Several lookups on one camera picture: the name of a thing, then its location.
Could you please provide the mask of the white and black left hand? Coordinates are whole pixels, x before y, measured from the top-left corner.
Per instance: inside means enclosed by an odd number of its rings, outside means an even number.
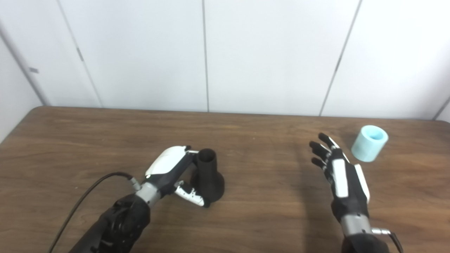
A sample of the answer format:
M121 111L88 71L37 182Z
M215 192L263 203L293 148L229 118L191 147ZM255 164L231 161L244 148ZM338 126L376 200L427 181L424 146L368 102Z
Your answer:
M172 146L164 150L145 173L141 189L136 192L149 208L169 194L176 194L184 200L203 208L210 202L202 197L190 184L179 178L194 164L198 151L190 146Z

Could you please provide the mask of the white and black right hand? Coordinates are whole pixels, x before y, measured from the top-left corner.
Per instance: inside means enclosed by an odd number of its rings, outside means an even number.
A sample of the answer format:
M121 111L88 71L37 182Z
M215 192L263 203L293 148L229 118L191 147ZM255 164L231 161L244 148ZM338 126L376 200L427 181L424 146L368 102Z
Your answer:
M321 141L311 141L315 155L311 162L320 168L330 184L333 216L341 221L345 215L361 214L369 218L370 193L361 165L350 163L340 146L328 135L318 134Z

